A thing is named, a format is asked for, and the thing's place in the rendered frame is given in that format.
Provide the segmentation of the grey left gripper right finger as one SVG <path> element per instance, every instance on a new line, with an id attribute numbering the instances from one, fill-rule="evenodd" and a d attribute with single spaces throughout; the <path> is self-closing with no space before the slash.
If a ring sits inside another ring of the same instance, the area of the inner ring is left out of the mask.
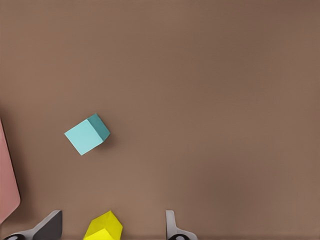
<path id="1" fill-rule="evenodd" d="M 198 240 L 198 237 L 190 231 L 177 227 L 173 210 L 165 211 L 166 217 L 166 240 Z"/>

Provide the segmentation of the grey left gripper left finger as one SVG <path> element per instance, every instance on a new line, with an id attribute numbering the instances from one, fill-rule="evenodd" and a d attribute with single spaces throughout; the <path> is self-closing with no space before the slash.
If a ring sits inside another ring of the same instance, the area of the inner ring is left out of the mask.
<path id="1" fill-rule="evenodd" d="M 34 228 L 15 232 L 2 240 L 60 240 L 63 233 L 63 212 L 54 210 Z"/>

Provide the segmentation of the yellow cube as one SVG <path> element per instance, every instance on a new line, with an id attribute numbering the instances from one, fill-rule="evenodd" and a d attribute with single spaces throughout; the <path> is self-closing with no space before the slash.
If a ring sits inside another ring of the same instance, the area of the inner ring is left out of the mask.
<path id="1" fill-rule="evenodd" d="M 122 230 L 123 225 L 109 210 L 90 222 L 83 240 L 121 240 Z"/>

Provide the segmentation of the pink mat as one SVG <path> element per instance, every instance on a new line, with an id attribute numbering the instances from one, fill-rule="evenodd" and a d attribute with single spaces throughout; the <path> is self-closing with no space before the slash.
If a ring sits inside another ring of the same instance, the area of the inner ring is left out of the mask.
<path id="1" fill-rule="evenodd" d="M 18 208 L 20 192 L 0 119 L 0 225 Z"/>

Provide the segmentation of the light blue cube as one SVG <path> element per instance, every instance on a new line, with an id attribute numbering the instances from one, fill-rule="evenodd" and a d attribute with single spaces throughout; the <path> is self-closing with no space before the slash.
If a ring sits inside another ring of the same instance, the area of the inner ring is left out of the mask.
<path id="1" fill-rule="evenodd" d="M 102 144 L 110 134 L 97 113 L 64 133 L 81 156 Z"/>

